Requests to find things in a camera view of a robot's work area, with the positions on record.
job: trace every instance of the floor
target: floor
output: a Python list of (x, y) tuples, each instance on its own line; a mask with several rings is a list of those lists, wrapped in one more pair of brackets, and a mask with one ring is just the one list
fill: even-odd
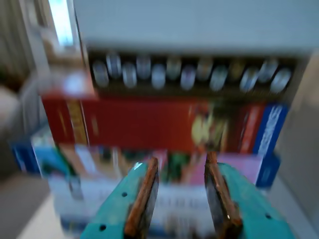
[(48, 195), (47, 182), (38, 177), (16, 174), (1, 180), (1, 238), (16, 239)]
[[(4, 238), (17, 238), (48, 195), (47, 183), (38, 177), (16, 174), (0, 182), (0, 232)], [(286, 217), (299, 238), (318, 239), (303, 211), (279, 177), (267, 197)]]

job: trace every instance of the product image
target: product image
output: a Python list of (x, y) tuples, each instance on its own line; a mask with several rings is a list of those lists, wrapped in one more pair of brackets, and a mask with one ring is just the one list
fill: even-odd
[(42, 97), (42, 101), (56, 143), (132, 150), (265, 155), (273, 150), (288, 111), (281, 104), (53, 97)]
[(181, 73), (180, 86), (182, 89), (188, 91), (195, 83), (196, 70), (191, 65), (186, 65)]
[(229, 65), (229, 81), (239, 81), (245, 69), (245, 62), (241, 60), (234, 60)]
[(279, 62), (276, 59), (266, 60), (260, 68), (258, 81), (260, 83), (269, 82), (278, 68), (278, 65)]
[[(223, 167), (236, 169), (241, 175), (245, 176), (243, 180), (246, 183), (248, 179), (252, 184), (263, 180), (263, 178), (267, 177), (266, 175), (270, 175), (274, 179), (273, 173), (276, 173), (278, 170), (276, 168), (275, 171), (271, 171), (270, 164), (272, 159), (269, 160), (270, 163), (264, 163), (265, 159), (263, 160), (257, 155), (219, 154), (217, 155), (217, 161)], [(212, 226), (212, 223), (215, 221), (209, 216), (209, 204), (204, 187), (205, 162), (206, 155), (201, 159), (200, 164), (198, 164), (198, 169), (201, 169), (199, 171), (195, 170), (200, 184), (183, 186), (176, 183), (159, 184), (158, 196), (149, 229), (150, 238), (188, 238), (189, 234), (205, 236), (215, 232)], [(259, 169), (264, 171), (258, 175), (256, 172)], [(49, 181), (52, 194), (54, 195), (55, 210), (61, 216), (63, 229), (69, 233), (75, 233), (77, 230), (82, 232), (85, 228), (83, 224), (91, 221), (104, 200), (117, 185), (116, 183), (104, 182), (104, 186), (102, 186), (102, 182), (91, 181), (88, 183), (86, 180), (82, 180), (82, 193), (85, 198), (83, 201), (76, 201), (67, 196), (67, 191), (62, 192), (60, 190), (61, 188), (67, 190), (67, 187), (63, 187), (61, 184), (58, 187), (57, 182), (55, 182), (53, 187), (52, 180)]]
[(249, 67), (240, 82), (240, 90), (243, 92), (251, 91), (258, 79), (259, 69), (257, 67)]
[(101, 61), (96, 61), (93, 63), (92, 68), (98, 86), (106, 87), (109, 84), (109, 75), (106, 65)]
[(228, 69), (225, 66), (217, 66), (211, 75), (209, 87), (213, 91), (219, 91), (223, 88), (228, 75)]
[[(103, 146), (89, 147), (83, 145), (63, 145), (58, 147), (52, 142), (50, 130), (46, 128), (41, 134), (32, 137), (32, 146), (39, 165), (39, 170), (46, 178), (65, 178), (69, 180), (69, 190), (73, 197), (83, 195), (90, 197), (87, 190), (101, 185), (121, 180), (137, 162), (148, 162), (151, 157), (156, 157), (159, 162), (159, 181), (169, 185), (203, 185), (204, 165), (206, 152), (195, 151), (182, 153), (167, 150), (128, 150), (118, 147), (107, 148)], [(256, 184), (257, 180), (263, 185), (269, 184), (267, 172), (277, 172), (278, 160), (263, 160), (261, 155), (221, 153), (218, 162), (227, 163), (235, 167), (247, 179)], [(81, 182), (71, 181), (80, 177)], [(86, 186), (86, 180), (97, 180), (94, 184)], [(59, 188), (50, 180), (51, 188)]]
[(198, 61), (196, 69), (196, 79), (207, 81), (213, 68), (213, 61), (209, 58), (202, 58)]
[(180, 76), (181, 59), (178, 57), (169, 57), (166, 63), (166, 75), (170, 80), (177, 80)]
[(136, 70), (138, 77), (146, 80), (151, 76), (151, 58), (149, 56), (138, 56), (136, 58)]
[(161, 64), (156, 64), (152, 68), (152, 85), (157, 90), (165, 85), (165, 67)]
[[(269, 189), (272, 186), (280, 166), (280, 160), (276, 156), (262, 158), (248, 154), (219, 154), (217, 160), (221, 165), (235, 168), (259, 189)], [(178, 168), (188, 170), (182, 173), (182, 177), (176, 177), (176, 172), (172, 172), (175, 175), (172, 175), (171, 179), (174, 179), (159, 179), (160, 192), (165, 192), (166, 196), (158, 198), (158, 203), (175, 209), (183, 206), (198, 207), (200, 197), (193, 192), (204, 186), (204, 166), (205, 159), (202, 158), (196, 163), (173, 162), (173, 166), (170, 166), (172, 171), (178, 171)], [(187, 178), (188, 181), (182, 181), (181, 178)], [(121, 179), (48, 177), (47, 180), (59, 214), (90, 217), (96, 213)]]
[(108, 70), (110, 75), (117, 79), (122, 74), (122, 65), (121, 65), (121, 58), (117, 53), (109, 53), (106, 56), (106, 63), (108, 66)]
[(131, 63), (123, 65), (123, 82), (127, 88), (133, 88), (137, 84), (136, 69)]
[(270, 85), (270, 91), (273, 93), (279, 93), (286, 87), (290, 78), (291, 78), (291, 70), (286, 68), (281, 69), (275, 75), (274, 80), (272, 81)]

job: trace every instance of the box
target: box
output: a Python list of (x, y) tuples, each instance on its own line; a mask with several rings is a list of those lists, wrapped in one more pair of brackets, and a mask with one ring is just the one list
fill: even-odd
[[(193, 154), (167, 150), (127, 150), (117, 147), (64, 145), (56, 146), (50, 129), (44, 127), (31, 138), (36, 164), (43, 177), (67, 179), (67, 189), (79, 187), (94, 189), (96, 185), (111, 182), (116, 185), (138, 161), (147, 161), (151, 156), (159, 160), (159, 175), (162, 183), (179, 185), (202, 185), (206, 153)], [(277, 155), (262, 157), (253, 154), (220, 153), (218, 161), (232, 165), (257, 187), (270, 187), (280, 166)], [(82, 179), (93, 179), (85, 183)]]
[(98, 97), (86, 75), (42, 95), (63, 144), (193, 153), (272, 153), (288, 108), (194, 98)]
[[(103, 202), (83, 201), (73, 204), (61, 196), (55, 196), (54, 208), (62, 218), (63, 227), (68, 225), (66, 222), (72, 222), (71, 228), (78, 228), (79, 222), (88, 223), (94, 217)], [(200, 235), (214, 234), (204, 185), (180, 187), (160, 184), (150, 235), (182, 236), (190, 233), (190, 230)]]
[(180, 54), (171, 57), (87, 46), (88, 67), (101, 94), (179, 96), (235, 100), (279, 100), (297, 65), (296, 58)]
[[(218, 157), (219, 162), (227, 163), (235, 167), (251, 183), (259, 189), (268, 189), (272, 186), (280, 166), (278, 157), (273, 156), (262, 159), (259, 156), (222, 154)], [(167, 190), (174, 187), (191, 189), (204, 185), (203, 179), (204, 162), (200, 162), (193, 171), (186, 174), (186, 180), (171, 180), (161, 182)], [(62, 197), (70, 202), (99, 201), (103, 202), (117, 186), (120, 179), (109, 178), (72, 178), (58, 177), (48, 178), (49, 187), (55, 196)]]
[(24, 137), (8, 142), (15, 156), (16, 163), (22, 172), (40, 175), (40, 169), (35, 158), (31, 139), (33, 135), (40, 135), (43, 131), (47, 132), (47, 129), (49, 129), (48, 122), (44, 121)]

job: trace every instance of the stack of boxes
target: stack of boxes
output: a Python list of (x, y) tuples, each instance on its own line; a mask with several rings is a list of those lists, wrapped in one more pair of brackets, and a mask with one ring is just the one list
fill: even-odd
[(161, 183), (150, 234), (162, 236), (213, 233), (206, 151), (219, 151), (219, 162), (261, 189), (280, 165), (273, 150), (288, 111), (281, 104), (99, 95), (86, 72), (41, 97), (49, 126), (31, 144), (66, 234), (81, 233), (132, 165), (151, 156)]
[[(282, 24), (265, 27), (259, 5), (249, 3), (259, 14), (249, 24), (246, 5), (234, 2), (226, 14), (223, 4), (75, 1), (87, 67), (41, 95), (48, 126), (31, 139), (36, 164), (24, 167), (48, 180), (67, 234), (81, 233), (132, 165), (151, 156), (160, 185), (150, 235), (213, 233), (207, 151), (258, 188), (271, 187), (288, 112), (282, 102), (302, 72), (303, 56), (287, 53), (303, 46)], [(240, 24), (227, 25), (234, 19)]]

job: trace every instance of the cardboard box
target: cardboard box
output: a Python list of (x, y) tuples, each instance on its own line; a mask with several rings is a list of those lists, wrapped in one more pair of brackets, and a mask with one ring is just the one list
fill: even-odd
[(288, 108), (193, 98), (98, 97), (86, 74), (42, 95), (56, 143), (185, 153), (273, 152)]
[[(205, 152), (187, 154), (167, 150), (127, 150), (103, 146), (56, 146), (48, 126), (35, 134), (31, 142), (37, 160), (34, 164), (39, 166), (38, 170), (43, 177), (59, 178), (60, 181), (66, 182), (67, 190), (74, 191), (77, 187), (84, 187), (83, 190), (89, 192), (87, 195), (100, 191), (96, 190), (97, 185), (109, 185), (111, 182), (116, 185), (136, 162), (147, 161), (151, 156), (159, 160), (159, 176), (162, 183), (204, 183), (202, 175), (206, 160)], [(258, 154), (220, 153), (218, 161), (230, 164), (250, 182), (263, 188), (272, 185), (280, 166), (280, 160), (274, 154), (262, 157)], [(59, 187), (63, 188), (61, 184), (57, 184), (56, 188)]]
[(16, 163), (22, 172), (40, 175), (40, 169), (35, 159), (31, 139), (34, 135), (40, 135), (43, 131), (47, 132), (48, 129), (48, 123), (44, 121), (24, 137), (8, 142), (15, 156)]
[[(215, 233), (213, 220), (207, 201), (205, 187), (195, 186), (191, 188), (159, 187), (157, 201), (149, 228), (149, 236), (151, 237), (172, 237), (172, 238), (189, 238), (191, 234), (203, 236), (213, 235)], [(65, 204), (63, 198), (55, 199), (55, 210), (61, 217), (62, 228), (68, 233), (81, 233), (88, 222), (94, 217), (94, 214), (79, 213), (71, 215), (62, 212), (68, 204)], [(96, 208), (96, 205), (86, 204), (88, 208)]]

